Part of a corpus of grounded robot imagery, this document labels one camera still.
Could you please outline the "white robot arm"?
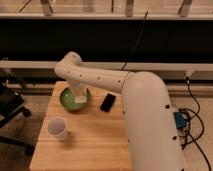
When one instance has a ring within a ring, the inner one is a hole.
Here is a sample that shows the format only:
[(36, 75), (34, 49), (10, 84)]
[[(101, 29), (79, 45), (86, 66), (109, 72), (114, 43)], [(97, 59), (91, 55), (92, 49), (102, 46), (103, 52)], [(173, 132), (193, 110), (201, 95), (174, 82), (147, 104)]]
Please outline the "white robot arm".
[(121, 95), (133, 171), (186, 171), (167, 87), (151, 72), (87, 68), (68, 53), (54, 71), (68, 84), (89, 84)]

